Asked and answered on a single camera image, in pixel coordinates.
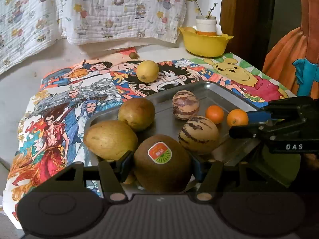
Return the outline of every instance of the red shirt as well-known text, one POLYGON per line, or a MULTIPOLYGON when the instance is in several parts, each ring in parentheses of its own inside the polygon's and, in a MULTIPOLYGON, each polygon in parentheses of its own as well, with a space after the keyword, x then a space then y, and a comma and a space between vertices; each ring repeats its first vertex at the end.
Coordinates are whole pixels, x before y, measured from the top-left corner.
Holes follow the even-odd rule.
POLYGON ((230 83, 238 85, 244 93, 248 93, 251 96, 259 96, 267 102, 280 99, 282 94, 278 91, 278 85, 275 85, 269 80, 263 79, 257 75, 254 76, 258 80, 254 86, 243 85, 233 80, 230 83))

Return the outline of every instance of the orange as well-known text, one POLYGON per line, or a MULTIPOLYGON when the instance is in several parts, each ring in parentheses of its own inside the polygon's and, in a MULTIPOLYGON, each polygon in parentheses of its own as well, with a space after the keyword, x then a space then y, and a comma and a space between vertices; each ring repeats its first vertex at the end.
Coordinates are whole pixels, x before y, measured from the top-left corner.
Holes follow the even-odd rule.
POLYGON ((210 119, 214 124, 219 124, 223 122, 224 111, 221 107, 212 105, 207 108, 205 117, 210 119))
POLYGON ((232 110, 227 116, 227 124, 230 127, 248 125, 248 115, 241 109, 232 110))

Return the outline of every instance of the striped melon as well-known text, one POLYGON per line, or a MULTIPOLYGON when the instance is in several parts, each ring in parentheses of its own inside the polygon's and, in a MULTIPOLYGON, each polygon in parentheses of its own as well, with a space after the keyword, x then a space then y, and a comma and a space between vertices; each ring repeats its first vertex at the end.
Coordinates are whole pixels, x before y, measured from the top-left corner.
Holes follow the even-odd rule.
POLYGON ((182 127, 178 140, 186 150, 205 155, 219 145, 219 132, 211 120, 195 116, 182 127))
POLYGON ((196 115, 199 109, 199 102, 190 91, 182 90, 173 97, 173 114, 180 120, 188 120, 196 115))

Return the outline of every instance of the brown wooden panel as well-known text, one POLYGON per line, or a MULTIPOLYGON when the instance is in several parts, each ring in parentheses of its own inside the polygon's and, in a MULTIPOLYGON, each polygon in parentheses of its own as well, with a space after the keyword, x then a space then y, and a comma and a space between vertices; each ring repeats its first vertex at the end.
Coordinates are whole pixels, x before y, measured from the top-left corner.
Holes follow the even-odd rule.
POLYGON ((249 61, 256 31, 259 0, 222 0, 223 33, 234 35, 226 52, 249 61))

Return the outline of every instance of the ribbed black surface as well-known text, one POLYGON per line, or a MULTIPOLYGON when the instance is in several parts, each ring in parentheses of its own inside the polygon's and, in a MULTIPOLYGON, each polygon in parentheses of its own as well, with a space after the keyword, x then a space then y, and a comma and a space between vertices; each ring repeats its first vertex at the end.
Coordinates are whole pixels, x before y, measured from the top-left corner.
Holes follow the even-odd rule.
MULTIPOLYGON (((112 206, 93 229, 74 239, 244 239, 255 238, 227 227, 209 205, 187 195, 136 195, 125 205, 112 206)), ((288 235, 283 239, 298 239, 288 235)), ((36 239, 28 235, 26 239, 36 239)))

